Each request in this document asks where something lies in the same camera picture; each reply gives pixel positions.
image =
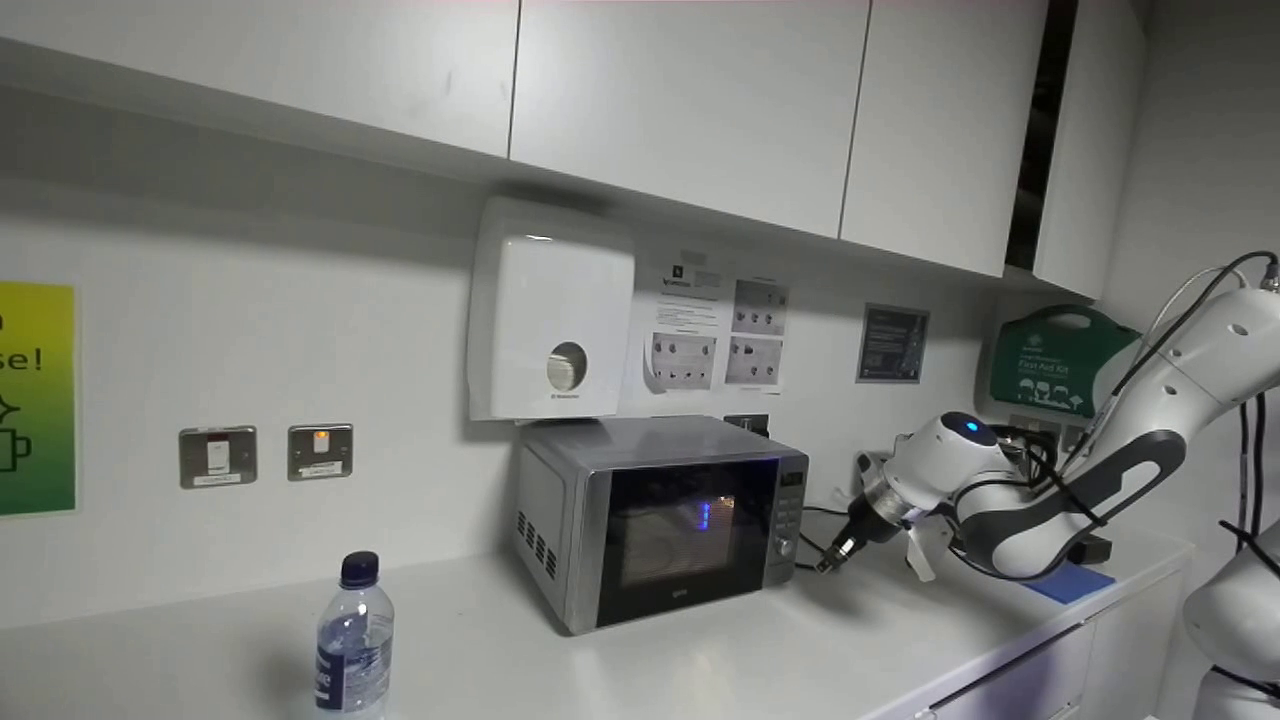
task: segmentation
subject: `green sign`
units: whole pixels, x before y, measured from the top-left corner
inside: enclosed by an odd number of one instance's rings
[[[0,284],[0,518],[76,507],[76,296]]]

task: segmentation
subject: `kitchen counter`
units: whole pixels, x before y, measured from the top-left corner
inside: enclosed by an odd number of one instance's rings
[[[895,717],[1119,605],[1182,565],[1122,535],[1113,590],[1055,605],[939,560],[916,583],[870,547],[687,611],[561,637],[507,560],[383,577],[397,620],[393,720],[848,720]],[[139,607],[0,633],[0,720],[313,717],[313,633],[331,590]]]

